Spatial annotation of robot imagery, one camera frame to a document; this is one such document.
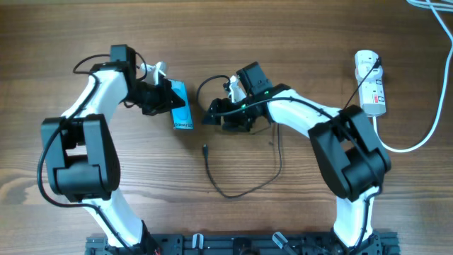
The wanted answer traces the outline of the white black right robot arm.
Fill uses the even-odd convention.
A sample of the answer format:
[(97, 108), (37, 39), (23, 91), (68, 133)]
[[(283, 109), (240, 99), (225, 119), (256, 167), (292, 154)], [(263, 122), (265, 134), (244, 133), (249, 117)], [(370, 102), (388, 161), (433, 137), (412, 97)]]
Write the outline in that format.
[(258, 62), (229, 77), (226, 98), (204, 109), (202, 124), (248, 132), (259, 117), (307, 137), (321, 176), (336, 196), (333, 233), (343, 251), (358, 254), (372, 236), (374, 199), (382, 193), (391, 160), (361, 107), (323, 106), (286, 84), (272, 84)]

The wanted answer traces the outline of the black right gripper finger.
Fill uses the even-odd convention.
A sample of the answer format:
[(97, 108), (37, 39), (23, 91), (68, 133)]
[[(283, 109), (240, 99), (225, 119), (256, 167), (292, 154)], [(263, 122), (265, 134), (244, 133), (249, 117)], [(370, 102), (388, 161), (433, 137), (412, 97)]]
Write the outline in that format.
[(216, 98), (211, 102), (209, 108), (205, 112), (202, 124), (203, 125), (221, 125), (220, 113), (224, 112), (223, 101), (220, 98)]
[(253, 123), (250, 121), (245, 122), (224, 122), (222, 124), (223, 131), (227, 132), (250, 132), (253, 127)]

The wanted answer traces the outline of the smartphone with teal screen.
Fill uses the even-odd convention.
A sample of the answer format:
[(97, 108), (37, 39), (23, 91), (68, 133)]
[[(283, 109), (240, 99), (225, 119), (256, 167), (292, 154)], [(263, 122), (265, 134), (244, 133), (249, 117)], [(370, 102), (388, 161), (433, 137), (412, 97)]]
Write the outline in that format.
[(171, 80), (171, 84), (173, 91), (185, 102), (183, 107), (175, 108), (171, 111), (173, 117), (173, 127), (175, 130), (192, 130), (194, 125), (185, 83), (182, 81)]

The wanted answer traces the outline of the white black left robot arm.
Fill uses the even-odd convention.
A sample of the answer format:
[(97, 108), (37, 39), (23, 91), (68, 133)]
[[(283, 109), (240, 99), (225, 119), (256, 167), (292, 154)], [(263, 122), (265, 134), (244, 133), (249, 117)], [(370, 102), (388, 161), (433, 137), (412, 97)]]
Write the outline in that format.
[(117, 254), (157, 254), (161, 247), (135, 215), (120, 185), (120, 161), (109, 131), (117, 107), (138, 106), (153, 116), (185, 106), (166, 78), (166, 65), (142, 63), (128, 45), (113, 45), (107, 62), (84, 75), (86, 88), (63, 114), (41, 124), (37, 165), (41, 196), (59, 208), (84, 208)]

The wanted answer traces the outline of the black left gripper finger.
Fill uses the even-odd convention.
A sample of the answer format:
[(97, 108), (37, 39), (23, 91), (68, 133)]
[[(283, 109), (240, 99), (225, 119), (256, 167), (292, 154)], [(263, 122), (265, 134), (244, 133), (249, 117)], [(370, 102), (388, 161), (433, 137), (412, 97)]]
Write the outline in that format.
[(148, 116), (155, 116), (161, 113), (166, 113), (171, 111), (172, 108), (169, 107), (159, 107), (159, 108), (150, 108), (150, 107), (143, 107), (142, 114)]
[(163, 79), (162, 81), (164, 87), (164, 111), (171, 111), (185, 106), (185, 100), (173, 90), (173, 86), (177, 83), (178, 81), (172, 79)]

